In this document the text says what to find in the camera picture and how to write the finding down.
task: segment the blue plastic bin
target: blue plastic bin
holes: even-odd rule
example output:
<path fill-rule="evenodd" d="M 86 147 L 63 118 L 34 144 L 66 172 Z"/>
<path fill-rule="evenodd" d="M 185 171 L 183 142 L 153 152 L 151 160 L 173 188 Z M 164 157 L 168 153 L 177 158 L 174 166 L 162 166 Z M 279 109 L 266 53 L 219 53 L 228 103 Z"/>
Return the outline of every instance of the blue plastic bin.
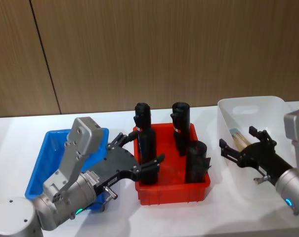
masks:
<path fill-rule="evenodd" d="M 106 157 L 109 130 L 103 128 L 103 139 L 98 151 L 92 154 L 84 163 L 82 171 L 86 171 Z M 34 170 L 27 186 L 25 197 L 29 200 L 37 198 L 43 193 L 43 184 L 58 168 L 65 152 L 65 142 L 70 129 L 49 131 L 44 137 L 44 141 L 37 157 Z M 94 205 L 89 209 L 100 210 L 105 201 L 105 194 L 97 197 Z"/>

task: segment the black cylinder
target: black cylinder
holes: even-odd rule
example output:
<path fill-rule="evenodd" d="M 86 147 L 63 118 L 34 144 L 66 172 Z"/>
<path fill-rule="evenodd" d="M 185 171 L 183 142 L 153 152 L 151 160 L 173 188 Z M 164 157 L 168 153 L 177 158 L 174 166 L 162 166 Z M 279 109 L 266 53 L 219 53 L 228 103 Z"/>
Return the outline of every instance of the black cylinder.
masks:
<path fill-rule="evenodd" d="M 135 106 L 134 121 L 137 130 L 142 131 L 151 127 L 150 107 L 146 103 L 138 103 Z"/>
<path fill-rule="evenodd" d="M 157 157 L 156 133 L 152 128 L 140 132 L 138 142 L 141 155 L 140 164 L 150 162 Z M 144 184 L 154 184 L 158 181 L 158 173 L 155 171 L 142 173 L 140 180 Z"/>
<path fill-rule="evenodd" d="M 186 183 L 204 182 L 204 175 L 209 168 L 209 161 L 206 161 L 207 145 L 200 141 L 189 143 L 185 167 Z"/>
<path fill-rule="evenodd" d="M 184 156 L 190 142 L 190 106 L 183 102 L 174 103 L 171 118 L 177 150 L 180 156 Z"/>

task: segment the wooden wall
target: wooden wall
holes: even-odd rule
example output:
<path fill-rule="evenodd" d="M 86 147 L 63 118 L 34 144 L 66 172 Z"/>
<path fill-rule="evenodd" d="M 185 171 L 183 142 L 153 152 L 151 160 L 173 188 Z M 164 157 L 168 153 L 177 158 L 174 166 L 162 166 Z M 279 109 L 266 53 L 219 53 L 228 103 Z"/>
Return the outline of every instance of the wooden wall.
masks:
<path fill-rule="evenodd" d="M 299 100 L 299 0 L 31 0 L 31 4 L 63 114 L 132 110 L 140 101 L 168 108 L 176 101 L 204 106 L 240 96 Z M 28 73 L 33 78 L 24 80 L 23 87 L 34 86 L 38 90 L 32 93 L 40 96 L 34 101 L 23 93 L 20 104 L 29 104 L 28 108 L 15 108 L 10 115 L 56 113 L 34 22 L 27 17 L 32 17 L 29 9 L 15 27 L 30 28 L 33 46 L 28 49 L 22 41 L 14 48 L 24 47 L 37 57 L 23 65 L 32 68 Z M 9 27 L 4 20 L 2 24 Z M 14 96 L 8 94 L 0 94 L 0 100 L 15 107 Z M 38 101 L 42 110 L 32 111 Z"/>
<path fill-rule="evenodd" d="M 28 0 L 0 0 L 0 117 L 59 109 Z"/>

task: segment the blue indicator light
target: blue indicator light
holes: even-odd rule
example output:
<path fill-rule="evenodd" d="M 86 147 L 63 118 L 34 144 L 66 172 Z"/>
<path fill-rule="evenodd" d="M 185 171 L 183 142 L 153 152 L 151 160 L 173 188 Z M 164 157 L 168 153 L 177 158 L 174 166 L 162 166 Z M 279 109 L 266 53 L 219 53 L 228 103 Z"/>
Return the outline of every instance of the blue indicator light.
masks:
<path fill-rule="evenodd" d="M 289 206 L 292 206 L 292 202 L 291 202 L 291 200 L 290 199 L 286 199 L 286 203 L 289 205 Z"/>

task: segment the white tabletop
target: white tabletop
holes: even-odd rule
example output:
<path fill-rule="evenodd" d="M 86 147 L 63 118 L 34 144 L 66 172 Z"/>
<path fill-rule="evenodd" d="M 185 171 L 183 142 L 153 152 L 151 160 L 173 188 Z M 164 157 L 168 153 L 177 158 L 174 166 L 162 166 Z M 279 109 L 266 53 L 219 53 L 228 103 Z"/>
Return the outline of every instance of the white tabletop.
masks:
<path fill-rule="evenodd" d="M 292 110 L 299 109 L 299 102 L 288 104 Z M 152 110 L 152 123 L 171 122 L 170 113 L 170 109 Z M 203 202 L 141 206 L 134 183 L 122 180 L 113 186 L 119 198 L 111 201 L 105 212 L 85 211 L 44 236 L 257 236 L 257 231 L 261 236 L 299 236 L 299 216 L 293 216 L 281 198 L 273 203 L 252 203 L 232 193 L 228 168 L 219 165 L 224 158 L 216 137 L 216 106 L 191 108 L 190 114 L 199 140 L 207 144 L 212 157 L 211 187 Z M 134 111 L 0 118 L 0 200 L 24 196 L 47 131 L 71 128 L 76 117 L 90 116 L 109 128 L 112 140 L 119 132 L 132 131 L 133 115 Z M 132 143 L 125 148 L 133 153 Z"/>

